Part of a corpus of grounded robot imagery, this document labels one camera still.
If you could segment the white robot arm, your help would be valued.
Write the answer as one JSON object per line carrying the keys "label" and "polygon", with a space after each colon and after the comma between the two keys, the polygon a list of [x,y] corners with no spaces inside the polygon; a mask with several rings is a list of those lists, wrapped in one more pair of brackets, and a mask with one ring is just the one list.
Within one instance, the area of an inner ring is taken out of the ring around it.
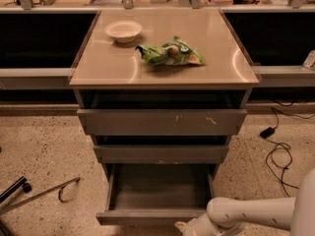
{"label": "white robot arm", "polygon": [[198,218],[174,226],[183,236],[235,236],[246,223],[286,230],[289,236],[315,236],[315,169],[304,177],[295,197],[251,201],[218,197]]}

